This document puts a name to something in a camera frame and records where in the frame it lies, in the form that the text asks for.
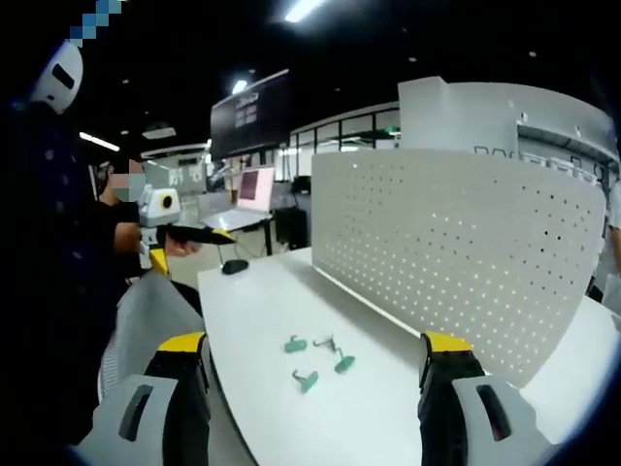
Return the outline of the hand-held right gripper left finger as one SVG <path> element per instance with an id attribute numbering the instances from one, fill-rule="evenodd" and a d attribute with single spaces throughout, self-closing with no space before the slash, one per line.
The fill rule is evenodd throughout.
<path id="1" fill-rule="evenodd" d="M 162 343 L 141 375 L 103 399 L 77 446 L 85 465 L 207 465 L 211 410 L 207 335 Z"/>

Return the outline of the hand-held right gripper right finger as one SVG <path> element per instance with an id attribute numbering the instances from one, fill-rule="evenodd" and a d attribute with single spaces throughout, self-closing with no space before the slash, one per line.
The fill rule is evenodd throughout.
<path id="1" fill-rule="evenodd" d="M 519 391 L 485 373 L 466 341 L 421 335 L 418 419 L 423 465 L 543 465 L 552 444 Z"/>

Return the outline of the person's left hand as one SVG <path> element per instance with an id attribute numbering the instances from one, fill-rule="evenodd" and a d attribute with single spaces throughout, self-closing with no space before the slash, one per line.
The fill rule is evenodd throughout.
<path id="1" fill-rule="evenodd" d="M 201 245 L 194 242 L 180 243 L 174 239 L 168 238 L 165 243 L 165 254 L 170 257 L 187 257 L 198 252 Z"/>

